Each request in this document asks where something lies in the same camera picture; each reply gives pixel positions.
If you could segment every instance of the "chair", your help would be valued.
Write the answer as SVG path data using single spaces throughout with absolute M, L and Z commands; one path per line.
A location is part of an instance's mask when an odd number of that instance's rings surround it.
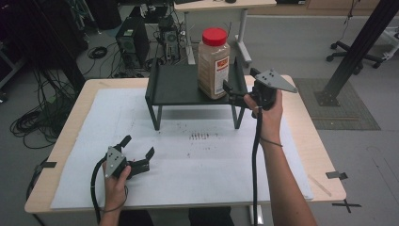
M 338 46 L 343 48 L 345 51 L 348 51 L 350 49 L 350 46 L 344 44 L 343 42 L 341 42 L 339 40 L 335 43 L 332 43 L 330 48 L 337 49 Z M 330 56 L 327 56 L 326 61 L 331 62 L 334 59 L 334 57 L 345 57 L 345 56 L 346 56 L 346 52 L 334 53 Z M 381 65 L 382 62 L 384 62 L 383 58 L 377 57 L 377 56 L 366 55 L 364 58 L 375 62 L 375 64 L 373 65 L 373 68 L 375 68 L 375 69 L 377 69 Z M 363 69 L 362 62 L 359 63 L 358 67 L 353 71 L 353 74 L 359 74 L 361 69 Z

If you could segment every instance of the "plastic jar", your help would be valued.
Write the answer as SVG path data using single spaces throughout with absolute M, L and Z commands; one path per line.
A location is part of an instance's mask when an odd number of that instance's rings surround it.
M 226 95 L 223 80 L 229 79 L 230 46 L 226 43 L 227 33 L 222 28 L 207 28 L 199 43 L 198 84 L 211 99 Z

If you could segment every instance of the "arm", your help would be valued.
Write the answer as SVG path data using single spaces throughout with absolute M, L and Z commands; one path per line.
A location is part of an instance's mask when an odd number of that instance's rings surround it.
M 105 183 L 105 206 L 100 226 L 117 226 L 120 219 L 120 211 L 126 200 L 125 183 L 130 173 L 127 166 L 120 174 L 119 179 L 113 176 L 104 179 Z
M 244 97 L 250 109 L 255 110 L 256 103 L 246 95 Z M 279 127 L 282 116 L 282 93 L 278 90 L 276 102 L 268 111 L 263 111 L 261 137 L 281 144 Z M 272 216 L 275 225 L 316 225 L 316 221 L 302 196 L 279 145 L 261 140 L 267 179 L 270 190 Z

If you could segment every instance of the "chair wheel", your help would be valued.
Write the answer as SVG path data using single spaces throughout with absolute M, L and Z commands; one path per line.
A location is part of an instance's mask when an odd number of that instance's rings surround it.
M 334 56 L 327 56 L 326 61 L 331 62 L 334 59 Z
M 354 74 L 354 75 L 358 75 L 358 74 L 360 73 L 360 71 L 361 71 L 361 68 L 356 68 L 356 69 L 353 71 L 353 74 Z
M 381 63 L 375 63 L 375 64 L 373 65 L 373 68 L 377 69 L 377 68 L 379 68 L 379 66 L 381 66 Z
M 338 47 L 337 43 L 332 43 L 329 48 L 336 49 Z

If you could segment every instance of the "metal pole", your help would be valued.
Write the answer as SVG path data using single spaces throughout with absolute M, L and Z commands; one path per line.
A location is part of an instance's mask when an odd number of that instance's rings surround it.
M 399 1 L 380 0 L 323 91 L 315 92 L 319 105 L 334 105 L 343 85 L 373 47 L 399 10 Z

